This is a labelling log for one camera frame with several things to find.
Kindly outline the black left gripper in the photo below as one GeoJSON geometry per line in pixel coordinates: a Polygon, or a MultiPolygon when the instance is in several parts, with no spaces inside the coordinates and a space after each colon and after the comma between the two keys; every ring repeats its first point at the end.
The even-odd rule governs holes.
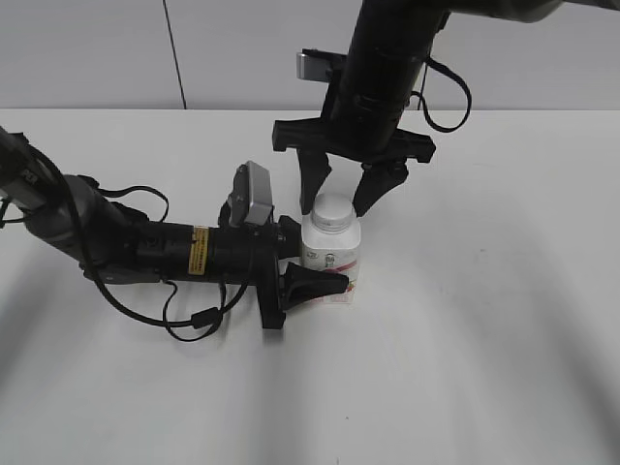
{"type": "Polygon", "coordinates": [[[210,230],[210,276],[222,296],[220,314],[229,313],[253,287],[262,328],[280,330],[285,313],[300,304],[347,291],[349,278],[330,271],[289,263],[283,275],[279,263],[301,256],[301,224],[281,215],[277,226],[269,214],[261,225],[233,225],[232,208],[220,209],[218,226],[210,230]]]}

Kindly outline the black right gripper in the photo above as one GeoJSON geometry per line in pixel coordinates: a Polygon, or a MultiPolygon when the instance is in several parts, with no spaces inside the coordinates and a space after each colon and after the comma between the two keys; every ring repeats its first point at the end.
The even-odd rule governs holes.
{"type": "Polygon", "coordinates": [[[383,195],[403,184],[408,177],[405,162],[386,161],[415,159],[427,164],[436,150],[431,137],[400,130],[396,120],[382,115],[375,117],[351,106],[341,94],[341,80],[340,72],[332,76],[318,117],[277,120],[273,124],[274,151],[299,149],[302,214],[312,211],[331,173],[327,154],[363,163],[353,200],[356,216],[362,217],[383,195]]]}

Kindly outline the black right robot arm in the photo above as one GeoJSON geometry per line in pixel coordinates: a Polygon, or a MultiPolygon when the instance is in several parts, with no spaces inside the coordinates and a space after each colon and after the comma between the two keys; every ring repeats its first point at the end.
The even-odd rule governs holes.
{"type": "Polygon", "coordinates": [[[305,48],[296,56],[296,74],[327,85],[316,118],[277,120],[272,146],[277,152],[295,149],[300,171],[300,208],[309,214],[331,172],[328,158],[360,163],[362,177],[353,206],[363,216],[383,195],[403,184],[408,160],[431,161],[431,137],[399,129],[414,86],[427,66],[453,79],[464,91],[465,81],[435,61],[435,36],[451,14],[487,16],[522,23],[538,22],[559,7],[557,1],[365,1],[347,53],[305,48]]]}

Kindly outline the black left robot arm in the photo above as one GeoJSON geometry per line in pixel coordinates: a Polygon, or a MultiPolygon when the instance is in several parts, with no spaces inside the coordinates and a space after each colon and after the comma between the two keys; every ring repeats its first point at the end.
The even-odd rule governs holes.
{"type": "Polygon", "coordinates": [[[254,288],[262,325],[283,326],[289,309],[344,293],[347,276],[295,263],[301,226],[275,217],[268,171],[240,165],[214,227],[151,220],[92,177],[62,173],[21,133],[1,135],[1,203],[46,244],[76,260],[103,295],[113,285],[214,283],[254,288]]]}

